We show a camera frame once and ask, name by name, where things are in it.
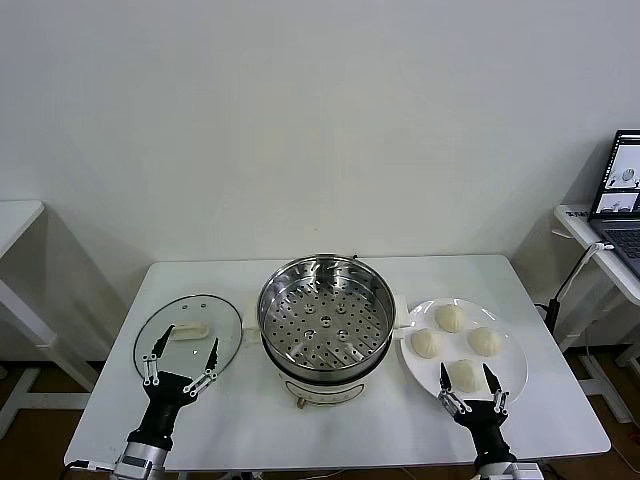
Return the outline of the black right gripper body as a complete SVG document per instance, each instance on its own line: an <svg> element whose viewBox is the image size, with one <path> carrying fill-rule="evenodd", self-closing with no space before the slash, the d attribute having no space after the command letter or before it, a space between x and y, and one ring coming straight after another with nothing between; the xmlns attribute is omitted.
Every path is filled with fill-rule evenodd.
<svg viewBox="0 0 640 480"><path fill-rule="evenodd" d="M497 412L495 405L486 400L466 400L471 411L456 412L454 421L469 430L476 450L475 463L512 463L516 457L504 441L501 426L508 415Z"/></svg>

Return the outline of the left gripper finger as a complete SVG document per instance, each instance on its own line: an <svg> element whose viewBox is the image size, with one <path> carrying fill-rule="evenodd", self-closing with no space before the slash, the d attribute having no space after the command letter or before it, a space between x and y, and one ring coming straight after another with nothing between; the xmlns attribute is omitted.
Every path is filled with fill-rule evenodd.
<svg viewBox="0 0 640 480"><path fill-rule="evenodd" d="M174 325L170 324L165 332L156 340L151 352L141 357L144 385L158 385L160 383L158 360L162 357L173 330Z"/></svg>
<svg viewBox="0 0 640 480"><path fill-rule="evenodd" d="M189 396L198 396L202 390L206 389L217 379L215 367L218 362L218 344L219 339L216 338L202 373L183 388L184 394L188 394Z"/></svg>

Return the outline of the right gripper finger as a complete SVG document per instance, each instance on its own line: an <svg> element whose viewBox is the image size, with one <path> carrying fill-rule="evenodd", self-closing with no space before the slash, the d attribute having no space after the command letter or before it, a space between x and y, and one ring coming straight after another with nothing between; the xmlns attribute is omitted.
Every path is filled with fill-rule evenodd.
<svg viewBox="0 0 640 480"><path fill-rule="evenodd" d="M494 411L500 415L507 416L506 400L509 396L509 392L502 389L498 377L492 372L486 363L482 364L482 368L489 391L493 396Z"/></svg>
<svg viewBox="0 0 640 480"><path fill-rule="evenodd" d="M443 362L440 363L439 383L438 399L450 415L464 415L471 412L471 407L453 391L452 382Z"/></svg>

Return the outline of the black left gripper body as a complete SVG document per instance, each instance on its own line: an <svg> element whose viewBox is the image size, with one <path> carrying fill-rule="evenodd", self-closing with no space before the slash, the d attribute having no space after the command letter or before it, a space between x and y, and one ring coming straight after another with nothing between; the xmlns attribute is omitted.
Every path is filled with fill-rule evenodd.
<svg viewBox="0 0 640 480"><path fill-rule="evenodd" d="M184 388L192 382L190 377L171 372L159 373L159 384L144 386L149 404L139 427L132 431L128 442L172 443L172 433L179 410L196 401Z"/></svg>

